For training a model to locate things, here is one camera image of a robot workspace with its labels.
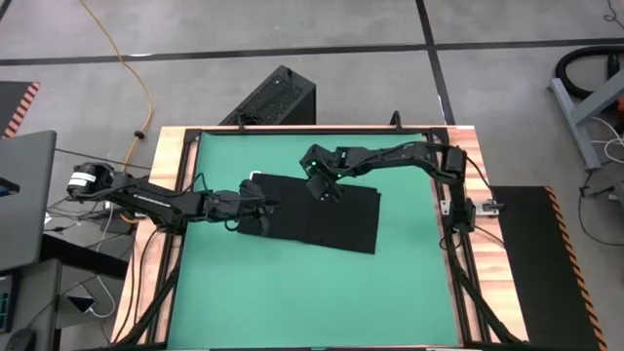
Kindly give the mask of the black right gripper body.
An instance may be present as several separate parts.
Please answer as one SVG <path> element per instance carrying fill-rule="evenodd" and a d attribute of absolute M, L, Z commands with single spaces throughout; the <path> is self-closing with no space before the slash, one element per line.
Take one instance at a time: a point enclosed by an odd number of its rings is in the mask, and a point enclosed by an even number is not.
<path fill-rule="evenodd" d="M 341 198 L 339 186 L 328 175 L 312 175 L 306 182 L 306 188 L 319 201 L 338 202 Z"/>

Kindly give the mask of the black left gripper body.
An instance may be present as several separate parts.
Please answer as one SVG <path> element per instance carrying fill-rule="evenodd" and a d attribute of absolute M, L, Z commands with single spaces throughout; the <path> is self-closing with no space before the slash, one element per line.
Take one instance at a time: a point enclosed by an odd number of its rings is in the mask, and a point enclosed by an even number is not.
<path fill-rule="evenodd" d="M 268 215 L 260 214 L 263 198 L 269 197 L 263 194 L 258 184 L 245 179 L 237 192 L 222 190 L 210 197 L 209 221 L 223 222 L 230 232 L 267 237 Z"/>

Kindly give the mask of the black towel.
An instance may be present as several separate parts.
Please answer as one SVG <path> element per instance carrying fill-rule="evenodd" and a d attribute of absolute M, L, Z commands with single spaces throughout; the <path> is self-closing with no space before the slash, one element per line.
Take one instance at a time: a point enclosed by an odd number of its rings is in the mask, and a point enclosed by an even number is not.
<path fill-rule="evenodd" d="M 252 182 L 279 205 L 267 216 L 267 230 L 262 229 L 260 220 L 243 218 L 238 225 L 239 233 L 375 253 L 380 207 L 376 189 L 344 185 L 340 200 L 332 202 L 315 199 L 301 178 L 256 174 Z"/>

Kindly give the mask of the teal work table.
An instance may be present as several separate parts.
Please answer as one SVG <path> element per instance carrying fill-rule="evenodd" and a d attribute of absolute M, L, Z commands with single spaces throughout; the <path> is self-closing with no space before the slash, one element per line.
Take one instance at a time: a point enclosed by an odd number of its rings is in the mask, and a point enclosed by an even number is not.
<path fill-rule="evenodd" d="M 467 194 L 474 201 L 484 201 L 490 197 L 488 173 L 483 160 L 481 146 L 473 126 L 422 126 L 422 131 L 431 131 L 436 140 L 447 139 L 451 144 L 466 150 L 474 161 L 467 167 Z M 189 178 L 195 172 L 199 134 L 206 132 L 235 132 L 232 126 L 206 128 L 196 126 L 168 126 L 161 129 L 155 148 L 149 180 L 157 185 L 178 189 L 189 184 Z M 394 133 L 391 126 L 249 126 L 252 133 L 292 133 L 295 135 L 354 135 L 362 132 L 366 135 Z M 470 235 L 469 242 L 462 246 L 459 258 L 463 267 L 468 260 L 474 261 L 475 278 L 479 281 L 481 293 L 497 318 L 515 336 L 526 340 L 527 327 L 521 304 L 512 277 L 508 254 L 504 252 L 503 232 L 499 220 L 494 217 L 476 219 L 477 229 Z M 154 224 L 149 220 L 141 221 L 136 228 L 134 254 L 145 255 L 143 264 L 137 263 L 128 269 L 118 316 L 113 328 L 115 334 L 124 337 L 134 325 L 124 319 L 139 317 L 152 301 L 164 280 L 173 270 L 175 260 L 181 252 L 181 239 L 167 238 L 162 234 L 152 235 Z"/>

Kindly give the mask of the green table mat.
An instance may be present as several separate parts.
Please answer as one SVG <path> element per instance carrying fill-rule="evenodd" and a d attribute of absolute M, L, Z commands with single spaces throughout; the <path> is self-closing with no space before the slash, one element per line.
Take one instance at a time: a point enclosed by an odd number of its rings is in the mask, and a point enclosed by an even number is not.
<path fill-rule="evenodd" d="M 380 194 L 373 254 L 190 224 L 169 347 L 456 344 L 429 176 L 386 169 L 357 184 Z"/>

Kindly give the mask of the black computer tower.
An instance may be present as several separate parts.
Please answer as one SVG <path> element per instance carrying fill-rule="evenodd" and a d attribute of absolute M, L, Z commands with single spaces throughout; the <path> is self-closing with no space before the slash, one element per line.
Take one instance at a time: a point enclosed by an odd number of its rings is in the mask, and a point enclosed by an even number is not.
<path fill-rule="evenodd" d="M 315 83 L 280 65 L 220 125 L 238 126 L 239 114 L 245 126 L 315 125 L 316 88 Z"/>

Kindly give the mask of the black phone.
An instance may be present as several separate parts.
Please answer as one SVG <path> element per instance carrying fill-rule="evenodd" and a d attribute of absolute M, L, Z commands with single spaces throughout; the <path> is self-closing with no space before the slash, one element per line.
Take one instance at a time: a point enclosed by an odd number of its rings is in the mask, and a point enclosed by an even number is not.
<path fill-rule="evenodd" d="M 96 300 L 89 295 L 67 295 L 66 298 L 82 314 L 92 313 L 93 307 L 97 303 Z"/>

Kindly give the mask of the grey laptop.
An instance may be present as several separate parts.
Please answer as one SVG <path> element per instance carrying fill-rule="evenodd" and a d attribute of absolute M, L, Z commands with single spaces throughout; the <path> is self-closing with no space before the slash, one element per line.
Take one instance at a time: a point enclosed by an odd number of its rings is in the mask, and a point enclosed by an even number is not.
<path fill-rule="evenodd" d="M 0 271 L 39 260 L 57 134 L 0 140 L 0 177 L 19 192 L 0 197 Z"/>

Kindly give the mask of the black hazard-striped floor mat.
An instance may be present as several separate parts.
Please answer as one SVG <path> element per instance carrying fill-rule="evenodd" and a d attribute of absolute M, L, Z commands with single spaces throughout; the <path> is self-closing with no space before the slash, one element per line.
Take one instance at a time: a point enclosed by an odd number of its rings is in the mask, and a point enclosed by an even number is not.
<path fill-rule="evenodd" d="M 41 89 L 39 82 L 0 81 L 0 138 L 15 137 Z"/>
<path fill-rule="evenodd" d="M 554 190 L 495 186 L 498 217 L 528 342 L 559 351 L 608 351 Z"/>

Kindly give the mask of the black computer mouse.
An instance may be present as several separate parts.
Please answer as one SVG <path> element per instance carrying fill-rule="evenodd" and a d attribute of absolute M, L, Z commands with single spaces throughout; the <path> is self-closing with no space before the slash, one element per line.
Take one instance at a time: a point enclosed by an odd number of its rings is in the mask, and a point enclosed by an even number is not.
<path fill-rule="evenodd" d="M 36 331 L 21 329 L 10 336 L 4 351 L 35 351 L 35 348 Z"/>

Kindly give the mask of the grey metal stand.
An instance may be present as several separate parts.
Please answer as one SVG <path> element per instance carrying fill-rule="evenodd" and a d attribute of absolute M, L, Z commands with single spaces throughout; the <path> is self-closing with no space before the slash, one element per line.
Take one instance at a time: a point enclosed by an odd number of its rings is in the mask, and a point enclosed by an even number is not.
<path fill-rule="evenodd" d="M 596 152 L 587 131 L 587 124 L 592 118 L 603 112 L 609 105 L 624 95 L 624 70 L 608 79 L 599 89 L 589 97 L 575 104 L 566 91 L 561 79 L 553 78 L 550 90 L 565 116 L 566 124 L 573 135 L 577 148 L 583 158 L 587 170 L 597 170 L 602 166 L 599 154 Z"/>

